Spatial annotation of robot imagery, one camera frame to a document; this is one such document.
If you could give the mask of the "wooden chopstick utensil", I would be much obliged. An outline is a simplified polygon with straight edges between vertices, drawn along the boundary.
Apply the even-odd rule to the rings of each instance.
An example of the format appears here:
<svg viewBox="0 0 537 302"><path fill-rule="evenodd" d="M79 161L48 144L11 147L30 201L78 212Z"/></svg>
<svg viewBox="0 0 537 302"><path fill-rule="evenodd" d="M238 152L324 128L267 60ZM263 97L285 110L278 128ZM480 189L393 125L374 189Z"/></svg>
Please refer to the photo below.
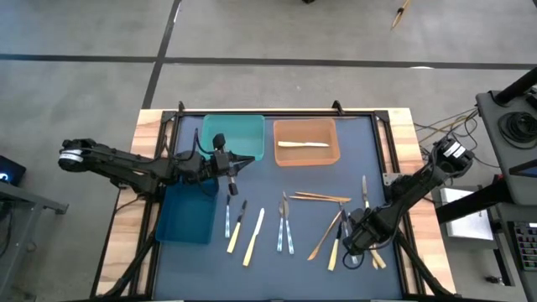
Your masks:
<svg viewBox="0 0 537 302"><path fill-rule="evenodd" d="M352 200L349 197L320 195L320 194L315 194L315 193L299 192L299 191L296 191L295 195L292 195L291 198L301 199L301 200L328 200L328 201L335 201L335 202L348 202Z"/></svg>

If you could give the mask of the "grey equipment cart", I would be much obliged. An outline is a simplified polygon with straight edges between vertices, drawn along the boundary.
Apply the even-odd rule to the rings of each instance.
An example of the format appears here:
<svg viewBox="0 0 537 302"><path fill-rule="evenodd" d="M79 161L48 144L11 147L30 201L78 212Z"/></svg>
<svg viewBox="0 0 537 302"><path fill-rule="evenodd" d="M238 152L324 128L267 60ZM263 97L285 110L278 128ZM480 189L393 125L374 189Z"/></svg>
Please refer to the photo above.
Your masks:
<svg viewBox="0 0 537 302"><path fill-rule="evenodd" d="M537 159L537 147L515 148L502 136L498 126L498 120L507 113L527 112L537 119L537 110L524 97L514 98L506 107L496 104L488 92L477 94L476 101L513 202L521 206L537 206L537 178L509 173L510 168Z"/></svg>

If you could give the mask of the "black pole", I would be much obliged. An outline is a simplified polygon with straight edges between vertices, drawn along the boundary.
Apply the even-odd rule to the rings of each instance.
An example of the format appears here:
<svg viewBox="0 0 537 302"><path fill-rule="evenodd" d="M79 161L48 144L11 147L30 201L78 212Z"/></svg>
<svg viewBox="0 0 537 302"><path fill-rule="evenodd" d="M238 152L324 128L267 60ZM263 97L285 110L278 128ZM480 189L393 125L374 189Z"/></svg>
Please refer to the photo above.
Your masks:
<svg viewBox="0 0 537 302"><path fill-rule="evenodd" d="M522 96L533 86L537 85L537 67L529 70L511 85L493 95L496 104L506 107L514 98Z"/></svg>

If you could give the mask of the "grey side desk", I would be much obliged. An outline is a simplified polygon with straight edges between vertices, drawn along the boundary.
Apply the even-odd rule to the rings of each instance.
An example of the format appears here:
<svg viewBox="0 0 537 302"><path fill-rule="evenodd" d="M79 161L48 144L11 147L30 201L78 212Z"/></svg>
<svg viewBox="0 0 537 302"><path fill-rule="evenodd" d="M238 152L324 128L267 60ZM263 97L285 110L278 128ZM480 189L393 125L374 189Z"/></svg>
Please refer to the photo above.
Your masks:
<svg viewBox="0 0 537 302"><path fill-rule="evenodd" d="M529 302L537 302L537 271L522 269L514 240L514 223L537 222L537 207L494 206L491 228L498 247L494 249L500 277L506 286L521 285Z"/></svg>

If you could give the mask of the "keypad panel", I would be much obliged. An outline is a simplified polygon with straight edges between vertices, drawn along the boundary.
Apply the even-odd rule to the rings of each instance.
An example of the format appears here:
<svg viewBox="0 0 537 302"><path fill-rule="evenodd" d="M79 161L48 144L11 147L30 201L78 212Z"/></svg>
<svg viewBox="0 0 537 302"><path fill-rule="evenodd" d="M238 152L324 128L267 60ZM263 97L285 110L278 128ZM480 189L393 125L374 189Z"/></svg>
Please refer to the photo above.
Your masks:
<svg viewBox="0 0 537 302"><path fill-rule="evenodd" d="M514 240L522 269L537 271L537 222L516 221Z"/></svg>

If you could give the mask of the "black box with blue light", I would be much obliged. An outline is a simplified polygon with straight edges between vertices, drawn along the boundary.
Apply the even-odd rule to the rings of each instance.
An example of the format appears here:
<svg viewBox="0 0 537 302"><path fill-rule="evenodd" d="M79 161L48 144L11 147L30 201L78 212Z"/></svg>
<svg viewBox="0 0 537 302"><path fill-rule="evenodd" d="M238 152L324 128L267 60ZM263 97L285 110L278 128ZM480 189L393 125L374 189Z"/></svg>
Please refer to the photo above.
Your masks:
<svg viewBox="0 0 537 302"><path fill-rule="evenodd" d="M0 180L7 182L14 186L19 186L26 168L18 164L17 162L12 161L2 155L0 155Z"/></svg>

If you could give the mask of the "teal translucent plastic bin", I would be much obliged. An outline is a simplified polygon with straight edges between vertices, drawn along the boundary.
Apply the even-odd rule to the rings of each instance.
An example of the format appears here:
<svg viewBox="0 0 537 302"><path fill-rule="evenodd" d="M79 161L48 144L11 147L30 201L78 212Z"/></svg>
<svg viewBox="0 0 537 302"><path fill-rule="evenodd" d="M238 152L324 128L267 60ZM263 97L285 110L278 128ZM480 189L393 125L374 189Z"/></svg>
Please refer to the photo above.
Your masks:
<svg viewBox="0 0 537 302"><path fill-rule="evenodd" d="M222 133L225 150L234 154L253 156L260 161L264 156L265 118L262 115L220 115L204 117L201 130L201 147L213 151L213 138Z"/></svg>

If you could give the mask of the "grey metal cart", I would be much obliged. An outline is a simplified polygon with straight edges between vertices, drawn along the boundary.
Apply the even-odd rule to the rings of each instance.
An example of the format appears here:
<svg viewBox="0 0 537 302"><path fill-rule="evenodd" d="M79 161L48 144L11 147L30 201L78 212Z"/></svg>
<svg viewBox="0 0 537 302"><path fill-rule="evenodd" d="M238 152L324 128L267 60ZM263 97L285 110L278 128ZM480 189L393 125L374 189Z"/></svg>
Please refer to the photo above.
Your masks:
<svg viewBox="0 0 537 302"><path fill-rule="evenodd" d="M68 204L0 181L0 302L7 302L14 278L43 210L64 215Z"/></svg>

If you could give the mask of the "dark blue plastic bin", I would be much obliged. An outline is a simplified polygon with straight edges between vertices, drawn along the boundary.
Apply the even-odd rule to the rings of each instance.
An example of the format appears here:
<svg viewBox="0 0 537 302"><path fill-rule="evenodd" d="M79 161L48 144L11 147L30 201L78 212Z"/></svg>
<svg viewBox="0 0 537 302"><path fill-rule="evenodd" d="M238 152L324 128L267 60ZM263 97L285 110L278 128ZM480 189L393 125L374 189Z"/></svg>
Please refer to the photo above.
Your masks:
<svg viewBox="0 0 537 302"><path fill-rule="evenodd" d="M219 192L217 180L168 186L156 231L156 239L167 243L208 244L211 240Z"/></svg>

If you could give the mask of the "white paper box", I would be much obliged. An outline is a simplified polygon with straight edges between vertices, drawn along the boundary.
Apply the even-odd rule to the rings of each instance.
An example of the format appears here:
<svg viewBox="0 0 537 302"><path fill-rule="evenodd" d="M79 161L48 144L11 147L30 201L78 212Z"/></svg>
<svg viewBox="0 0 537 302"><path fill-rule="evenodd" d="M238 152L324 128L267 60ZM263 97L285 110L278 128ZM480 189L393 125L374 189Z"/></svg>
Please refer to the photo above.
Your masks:
<svg viewBox="0 0 537 302"><path fill-rule="evenodd" d="M455 200L470 195L469 190L458 190L452 188L441 188L440 196L442 205L449 204ZM474 212L462 218L446 223L447 235L449 237L459 237L467 239L480 239L493 241L493 232L490 227L488 213L485 210Z"/></svg>

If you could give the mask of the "orange translucent plastic bin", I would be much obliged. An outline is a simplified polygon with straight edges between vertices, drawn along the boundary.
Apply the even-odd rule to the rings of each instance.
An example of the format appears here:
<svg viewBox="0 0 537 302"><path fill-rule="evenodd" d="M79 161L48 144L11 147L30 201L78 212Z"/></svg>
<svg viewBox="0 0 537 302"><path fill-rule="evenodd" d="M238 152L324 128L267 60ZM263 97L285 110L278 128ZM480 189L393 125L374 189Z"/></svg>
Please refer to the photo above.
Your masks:
<svg viewBox="0 0 537 302"><path fill-rule="evenodd" d="M276 120L274 159L280 167L330 165L341 157L335 120L332 118ZM328 148L282 148L278 141L328 143Z"/></svg>

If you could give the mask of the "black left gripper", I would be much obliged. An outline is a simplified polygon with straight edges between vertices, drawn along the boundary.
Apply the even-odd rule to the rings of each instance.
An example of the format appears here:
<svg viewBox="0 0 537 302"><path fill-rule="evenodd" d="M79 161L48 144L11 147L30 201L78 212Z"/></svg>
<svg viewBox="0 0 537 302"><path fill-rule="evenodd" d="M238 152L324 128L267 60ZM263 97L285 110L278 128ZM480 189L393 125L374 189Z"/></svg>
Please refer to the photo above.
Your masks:
<svg viewBox="0 0 537 302"><path fill-rule="evenodd" d="M228 179L228 190L230 195L237 195L236 184L237 171L245 168L254 160L254 156L234 154L225 150L226 139L223 133L218 133L213 139L214 151L210 162L216 176L225 175Z"/></svg>

